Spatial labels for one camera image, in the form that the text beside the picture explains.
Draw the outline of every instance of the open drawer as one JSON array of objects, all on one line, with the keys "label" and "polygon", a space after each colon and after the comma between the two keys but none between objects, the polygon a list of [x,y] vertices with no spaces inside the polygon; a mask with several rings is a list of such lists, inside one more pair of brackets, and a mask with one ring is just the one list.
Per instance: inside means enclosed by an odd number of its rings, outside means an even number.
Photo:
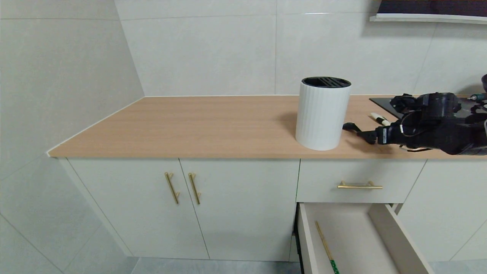
[{"label": "open drawer", "polygon": [[318,221],[342,274],[432,274],[389,204],[299,203],[297,245],[305,274],[333,274]]}]

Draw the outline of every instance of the tiled wall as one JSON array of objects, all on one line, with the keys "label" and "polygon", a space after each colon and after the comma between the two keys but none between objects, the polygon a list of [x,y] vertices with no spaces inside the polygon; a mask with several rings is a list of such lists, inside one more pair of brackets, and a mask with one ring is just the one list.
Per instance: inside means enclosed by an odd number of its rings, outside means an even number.
[{"label": "tiled wall", "polygon": [[376,0],[115,0],[147,96],[482,92],[484,25],[369,22]]},{"label": "tiled wall", "polygon": [[130,273],[46,151],[143,96],[112,0],[1,0],[0,273]]}]

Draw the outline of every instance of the white marker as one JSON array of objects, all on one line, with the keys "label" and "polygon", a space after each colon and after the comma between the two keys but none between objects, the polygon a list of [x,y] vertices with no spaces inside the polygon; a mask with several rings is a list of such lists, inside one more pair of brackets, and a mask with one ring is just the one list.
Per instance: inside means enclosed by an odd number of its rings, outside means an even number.
[{"label": "white marker", "polygon": [[384,126],[390,126],[391,125],[391,122],[387,121],[387,119],[385,119],[383,116],[381,116],[375,112],[370,113],[370,115],[372,116],[372,118],[374,118],[374,120],[377,121],[377,123],[379,123],[381,125],[384,125]]}]

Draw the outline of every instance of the cabinet door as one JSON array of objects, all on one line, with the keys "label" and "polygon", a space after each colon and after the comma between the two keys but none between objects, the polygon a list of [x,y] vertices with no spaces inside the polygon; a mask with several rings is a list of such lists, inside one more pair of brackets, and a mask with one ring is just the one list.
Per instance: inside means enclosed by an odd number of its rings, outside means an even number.
[{"label": "cabinet door", "polygon": [[487,216],[487,161],[428,160],[399,218],[428,261],[448,261]]},{"label": "cabinet door", "polygon": [[134,256],[208,259],[178,159],[69,162]]},{"label": "cabinet door", "polygon": [[487,222],[468,240],[452,260],[481,259],[487,259]]},{"label": "cabinet door", "polygon": [[[299,160],[181,159],[210,259],[288,261]],[[201,193],[197,203],[188,173]]]}]

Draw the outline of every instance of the white cabinet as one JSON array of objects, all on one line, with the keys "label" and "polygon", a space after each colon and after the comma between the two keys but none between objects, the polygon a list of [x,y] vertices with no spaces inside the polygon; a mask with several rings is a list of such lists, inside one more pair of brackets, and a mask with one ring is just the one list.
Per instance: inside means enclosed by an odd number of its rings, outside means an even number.
[{"label": "white cabinet", "polygon": [[[288,261],[299,159],[181,159],[210,259]],[[197,204],[188,173],[201,193]]]},{"label": "white cabinet", "polygon": [[[301,160],[298,202],[403,203],[425,160]],[[362,189],[338,188],[348,186]],[[370,189],[368,182],[382,189]]]},{"label": "white cabinet", "polygon": [[399,218],[428,261],[452,259],[486,220],[486,167],[480,160],[426,163]]},{"label": "white cabinet", "polygon": [[134,256],[208,259],[178,159],[69,161]]},{"label": "white cabinet", "polygon": [[487,258],[487,222],[468,240],[452,260],[480,260]]}]

